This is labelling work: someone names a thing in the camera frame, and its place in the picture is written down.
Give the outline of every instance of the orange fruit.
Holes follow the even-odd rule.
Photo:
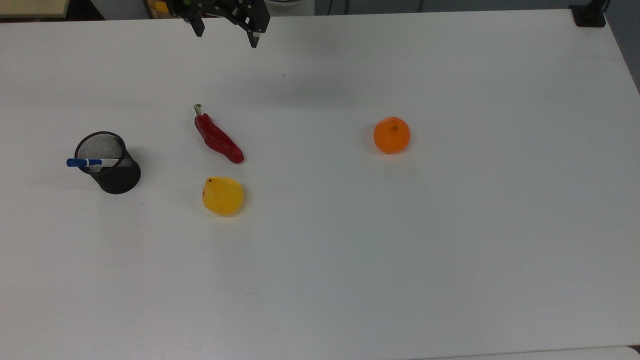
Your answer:
[[[373,141],[376,146],[387,154],[402,151],[411,138],[411,131],[399,117],[391,116],[383,119],[373,129]]]

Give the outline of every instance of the mesh pen holder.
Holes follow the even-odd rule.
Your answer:
[[[118,159],[112,167],[81,167],[108,193],[119,194],[133,189],[140,180],[140,166],[127,152],[121,137],[99,131],[84,138],[76,148],[77,159]]]

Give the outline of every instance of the white table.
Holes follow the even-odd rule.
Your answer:
[[[640,343],[640,97],[568,10],[0,24],[0,357]],[[194,103],[243,149],[200,142]],[[404,118],[406,152],[372,127]],[[120,134],[139,185],[64,166]],[[240,214],[200,202],[209,176]]]
[[[578,350],[524,352],[487,356],[456,357],[455,360],[638,360],[640,355],[628,347],[586,348]]]

